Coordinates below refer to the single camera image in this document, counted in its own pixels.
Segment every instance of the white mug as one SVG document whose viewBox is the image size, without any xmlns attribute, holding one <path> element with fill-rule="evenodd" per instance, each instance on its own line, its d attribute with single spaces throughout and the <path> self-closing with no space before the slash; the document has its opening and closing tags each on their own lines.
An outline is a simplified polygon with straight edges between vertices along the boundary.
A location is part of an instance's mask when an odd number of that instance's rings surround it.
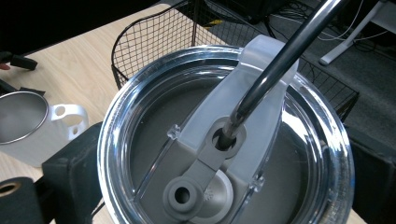
<svg viewBox="0 0 396 224">
<path fill-rule="evenodd" d="M 68 127 L 63 118 L 81 122 Z M 88 128 L 80 105 L 49 105 L 39 94 L 15 91 L 0 96 L 0 151 L 35 167 L 49 159 Z"/>
</svg>

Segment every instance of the black wire basket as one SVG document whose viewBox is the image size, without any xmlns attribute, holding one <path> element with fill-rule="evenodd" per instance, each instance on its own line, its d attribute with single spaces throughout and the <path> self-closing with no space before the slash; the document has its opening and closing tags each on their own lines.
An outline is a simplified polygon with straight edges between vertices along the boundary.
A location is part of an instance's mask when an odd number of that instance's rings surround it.
<svg viewBox="0 0 396 224">
<path fill-rule="evenodd" d="M 220 4 L 182 1 L 126 27 L 113 47 L 111 67 L 120 89 L 144 66 L 173 51 L 201 45 L 244 47 L 257 35 L 265 33 Z M 304 58 L 298 71 L 317 86 L 344 121 L 359 93 Z"/>
</svg>

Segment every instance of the desk surface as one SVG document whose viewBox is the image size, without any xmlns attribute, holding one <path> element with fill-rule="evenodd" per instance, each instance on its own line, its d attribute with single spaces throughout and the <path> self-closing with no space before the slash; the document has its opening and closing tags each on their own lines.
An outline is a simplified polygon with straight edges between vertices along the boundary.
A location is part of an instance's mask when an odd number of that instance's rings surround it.
<svg viewBox="0 0 396 224">
<path fill-rule="evenodd" d="M 104 119 L 118 91 L 110 68 L 110 54 L 117 36 L 132 21 L 167 7 L 158 5 L 148 8 L 42 49 L 28 56 L 38 62 L 35 71 L 12 67 L 9 71 L 0 71 L 0 78 L 17 89 L 26 87 L 45 91 L 50 105 L 83 105 L 88 112 L 90 125 L 93 125 Z M 29 176 L 36 181 L 42 172 L 39 168 L 0 153 L 0 181 L 17 176 Z M 112 223 L 106 207 L 94 217 L 93 223 Z M 352 211 L 348 223 L 364 222 Z"/>
</svg>

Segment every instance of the stainless steel rim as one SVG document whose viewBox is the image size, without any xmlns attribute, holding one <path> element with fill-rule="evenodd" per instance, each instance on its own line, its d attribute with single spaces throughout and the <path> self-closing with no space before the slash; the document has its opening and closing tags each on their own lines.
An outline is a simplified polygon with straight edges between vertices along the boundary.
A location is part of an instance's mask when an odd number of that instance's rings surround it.
<svg viewBox="0 0 396 224">
<path fill-rule="evenodd" d="M 41 125 L 43 125 L 44 121 L 45 121 L 46 118 L 47 118 L 47 115 L 48 115 L 48 113 L 49 113 L 49 103 L 47 102 L 47 100 L 46 100 L 43 96 L 41 96 L 40 94 L 37 94 L 37 93 L 35 93 L 35 92 L 31 92 L 31 91 L 14 91 L 14 92 L 8 93 L 8 94 L 6 94 L 6 95 L 0 96 L 0 103 L 1 103 L 2 100 L 6 99 L 6 98 L 8 98 L 8 97 L 13 97 L 13 96 L 15 96 L 15 95 L 21 95 L 21 94 L 30 94 L 30 95 L 33 95 L 33 96 L 39 98 L 42 102 L 44 102 L 44 104 L 45 104 L 45 106 L 46 106 L 47 109 L 46 109 L 46 111 L 45 111 L 45 114 L 44 114 L 44 116 L 43 116 L 43 119 L 42 119 L 42 120 L 37 124 L 37 126 L 36 126 L 32 131 L 30 131 L 29 133 L 27 133 L 27 134 L 25 134 L 25 135 L 23 135 L 23 136 L 21 136 L 21 137 L 18 137 L 18 138 L 16 138 L 16 139 L 13 139 L 13 140 L 11 140 L 11 141 L 0 142 L 0 146 L 1 146 L 1 145 L 8 145 L 8 144 L 11 144 L 11 143 L 15 143 L 15 142 L 21 141 L 22 139 L 28 137 L 29 135 L 31 135 L 32 133 L 34 133 L 38 128 L 40 128 Z"/>
</svg>

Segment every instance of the black tape roll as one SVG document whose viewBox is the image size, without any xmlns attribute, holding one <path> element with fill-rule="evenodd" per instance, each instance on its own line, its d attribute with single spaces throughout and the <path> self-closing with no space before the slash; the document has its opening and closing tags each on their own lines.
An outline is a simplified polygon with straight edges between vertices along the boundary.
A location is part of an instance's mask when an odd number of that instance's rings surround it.
<svg viewBox="0 0 396 224">
<path fill-rule="evenodd" d="M 7 224 L 44 223 L 32 179 L 17 177 L 0 183 L 0 220 Z"/>
</svg>

